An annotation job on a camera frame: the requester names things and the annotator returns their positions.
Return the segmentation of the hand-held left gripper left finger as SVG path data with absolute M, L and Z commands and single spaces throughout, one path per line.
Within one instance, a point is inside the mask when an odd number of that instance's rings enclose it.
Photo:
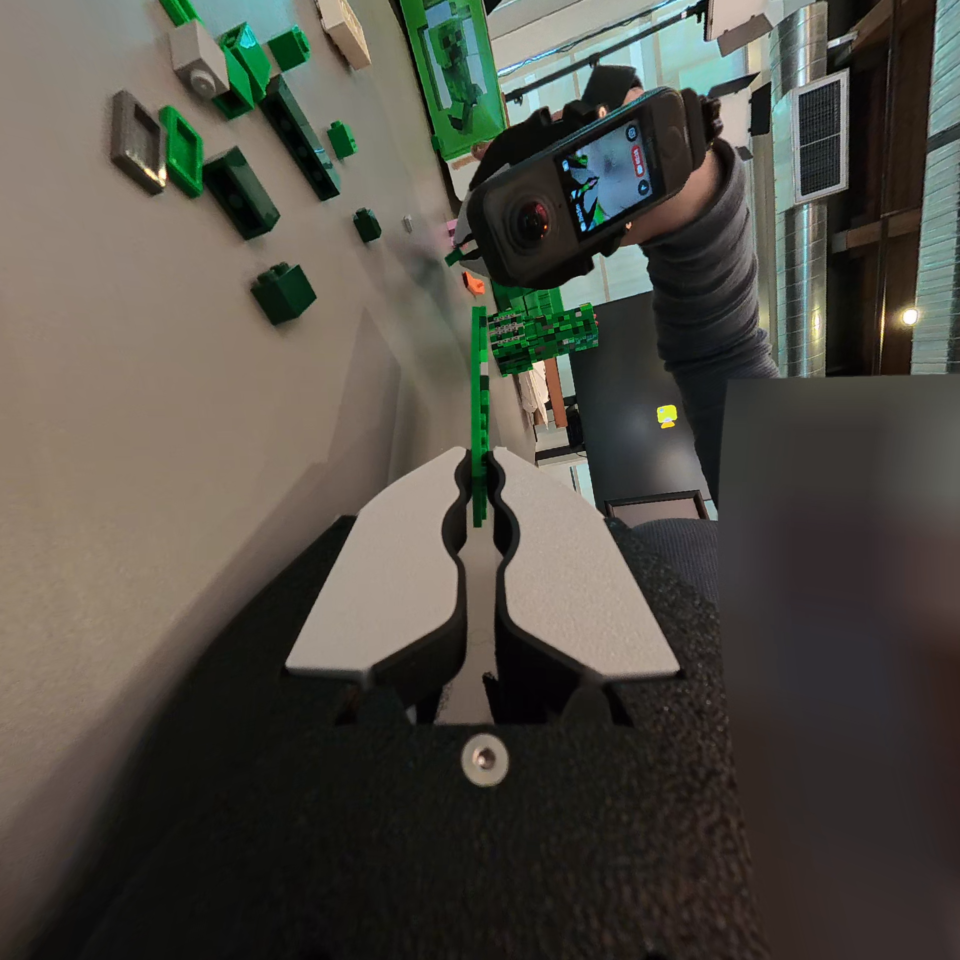
M 471 458 L 454 446 L 359 511 L 285 661 L 363 689 L 441 689 L 466 656 Z

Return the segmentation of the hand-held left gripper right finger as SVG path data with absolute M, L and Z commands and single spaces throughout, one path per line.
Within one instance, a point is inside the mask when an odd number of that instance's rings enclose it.
M 674 678 L 678 658 L 600 512 L 504 446 L 488 454 L 502 676 L 594 686 Z

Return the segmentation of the pixel-patterned green brick block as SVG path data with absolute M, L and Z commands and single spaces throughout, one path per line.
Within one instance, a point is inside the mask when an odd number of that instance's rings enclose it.
M 486 320 L 489 346 L 501 376 L 531 371 L 537 363 L 598 345 L 594 306 L 559 313 L 503 311 Z

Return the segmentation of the green brick plate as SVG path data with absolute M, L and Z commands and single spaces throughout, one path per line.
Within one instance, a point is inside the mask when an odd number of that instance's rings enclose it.
M 472 522 L 480 528 L 487 516 L 487 454 L 490 433 L 490 378 L 487 308 L 474 306 L 470 324 L 470 477 Z

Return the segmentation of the grey desk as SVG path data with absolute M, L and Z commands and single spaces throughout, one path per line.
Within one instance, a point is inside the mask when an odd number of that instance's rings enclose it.
M 314 2 L 195 2 L 212 35 L 305 31 L 287 83 L 324 146 L 340 119 L 359 147 L 320 201 L 260 110 L 227 121 L 176 77 L 159 2 L 2 2 L 2 958 L 202 649 L 330 522 L 469 440 L 447 168 L 396 3 L 350 5 L 359 71 Z M 203 163 L 239 147 L 273 230 L 118 169 L 120 90 L 175 107 Z M 317 300 L 273 326 L 251 286 L 281 262 Z

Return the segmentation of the person's right hand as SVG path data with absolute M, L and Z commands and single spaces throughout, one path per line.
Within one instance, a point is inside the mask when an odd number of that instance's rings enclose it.
M 674 234 L 708 211 L 721 193 L 725 166 L 714 148 L 709 148 L 677 195 L 627 224 L 619 248 L 643 246 L 666 234 Z

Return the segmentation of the green toy set box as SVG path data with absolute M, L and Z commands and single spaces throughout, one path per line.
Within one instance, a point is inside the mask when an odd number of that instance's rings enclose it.
M 444 162 L 469 154 L 508 126 L 482 1 L 401 1 L 404 25 Z

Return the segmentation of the long dark green brick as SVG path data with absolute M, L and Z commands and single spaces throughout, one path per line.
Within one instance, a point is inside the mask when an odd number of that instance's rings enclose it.
M 318 199 L 339 196 L 339 175 L 282 75 L 270 79 L 259 108 Z

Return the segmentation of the dark green rectangular brick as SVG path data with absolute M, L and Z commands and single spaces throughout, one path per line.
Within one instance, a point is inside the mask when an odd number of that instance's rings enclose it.
M 202 182 L 245 241 L 269 234 L 279 210 L 239 147 L 211 157 L 202 166 Z

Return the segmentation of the beige brick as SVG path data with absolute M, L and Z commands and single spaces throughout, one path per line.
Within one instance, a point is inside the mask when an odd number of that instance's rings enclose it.
M 320 25 L 354 70 L 371 65 L 364 30 L 348 1 L 315 1 Z

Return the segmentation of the bright green square brick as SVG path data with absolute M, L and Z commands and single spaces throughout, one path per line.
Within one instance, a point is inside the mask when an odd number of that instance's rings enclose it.
M 294 24 L 267 41 L 279 70 L 286 72 L 305 65 L 311 58 L 311 44 L 302 28 Z

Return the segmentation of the green sloped brick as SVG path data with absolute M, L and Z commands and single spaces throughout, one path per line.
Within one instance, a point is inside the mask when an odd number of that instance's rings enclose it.
M 213 104 L 230 121 L 253 111 L 264 99 L 271 63 L 246 21 L 220 34 L 217 45 L 224 55 L 228 84 Z

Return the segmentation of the light grey studded brick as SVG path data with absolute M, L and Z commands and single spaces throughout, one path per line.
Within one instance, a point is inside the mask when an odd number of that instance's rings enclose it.
M 177 78 L 204 101 L 230 90 L 224 51 L 197 19 L 169 31 L 171 64 Z

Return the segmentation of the bright green frame tile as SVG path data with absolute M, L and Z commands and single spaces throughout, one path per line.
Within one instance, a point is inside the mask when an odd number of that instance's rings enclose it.
M 169 178 L 189 198 L 204 190 L 204 139 L 173 105 L 164 105 L 159 120 L 166 135 L 166 169 Z

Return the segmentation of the grey square frame tile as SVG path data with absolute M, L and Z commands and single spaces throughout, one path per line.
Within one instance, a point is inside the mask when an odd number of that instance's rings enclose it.
M 110 159 L 152 196 L 167 186 L 166 129 L 128 90 L 112 97 Z

